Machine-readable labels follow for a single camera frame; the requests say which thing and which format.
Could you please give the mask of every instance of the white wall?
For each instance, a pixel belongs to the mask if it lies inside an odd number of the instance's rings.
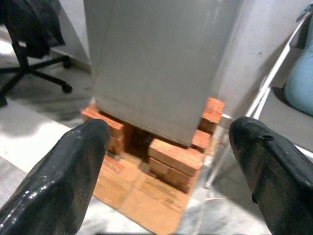
[[[59,20],[62,35],[67,45],[56,47],[71,57],[89,63],[89,47],[83,0],[59,0]]]
[[[216,78],[215,96],[224,113],[244,115],[260,82],[294,31],[295,19],[311,0],[246,0]]]

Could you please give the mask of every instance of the white chair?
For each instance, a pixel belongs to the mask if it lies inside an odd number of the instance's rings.
[[[299,25],[290,36],[268,76],[263,79],[259,91],[245,116],[259,119],[273,131],[285,136],[313,162],[313,117],[290,107],[284,100],[283,90],[281,88],[270,87],[285,58],[292,48],[294,48],[294,45],[298,44],[299,35],[301,29],[303,29],[302,26],[310,22],[312,9],[313,4],[311,3],[301,13]],[[209,188],[214,182],[230,150],[231,146],[228,141],[223,153],[216,156],[215,158],[217,159],[214,159],[213,163],[215,164],[213,164],[209,173],[205,184],[206,188]]]

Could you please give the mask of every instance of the brick stack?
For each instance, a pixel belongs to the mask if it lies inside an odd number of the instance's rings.
[[[177,189],[189,193],[194,186],[206,153],[211,145],[211,135],[222,118],[224,103],[209,98],[189,148],[154,139],[149,146],[150,173]]]
[[[130,135],[134,129],[131,125],[99,111],[95,104],[88,106],[82,114],[84,121],[91,118],[102,119],[109,125],[111,137],[107,147],[108,151],[118,155],[121,155],[125,151],[129,145]]]

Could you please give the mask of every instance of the chair wheel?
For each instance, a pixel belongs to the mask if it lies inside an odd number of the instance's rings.
[[[72,63],[70,62],[69,59],[63,61],[63,67],[64,67],[65,69],[69,69],[69,68],[71,67],[71,65],[72,65]]]
[[[4,96],[0,96],[0,107],[6,106],[8,103],[6,102],[6,99]]]
[[[69,84],[65,84],[62,86],[62,91],[65,93],[71,93],[73,88]]]

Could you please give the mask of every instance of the chair base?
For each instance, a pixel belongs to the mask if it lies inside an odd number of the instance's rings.
[[[72,87],[66,83],[65,81],[55,78],[53,76],[47,75],[45,73],[36,71],[36,69],[44,68],[46,66],[50,66],[56,63],[63,63],[63,67],[65,69],[69,69],[71,67],[71,62],[68,56],[62,56],[56,59],[52,59],[49,61],[44,61],[35,65],[29,66],[28,64],[21,67],[16,68],[3,68],[0,69],[0,74],[4,73],[12,73],[16,72],[17,74],[10,79],[3,87],[0,89],[0,107],[7,105],[7,102],[4,98],[4,96],[10,91],[14,86],[24,77],[26,74],[32,74],[36,77],[39,77],[41,79],[44,79],[46,81],[52,82],[54,84],[57,84],[62,87],[62,91],[65,93],[70,93],[72,91]]]

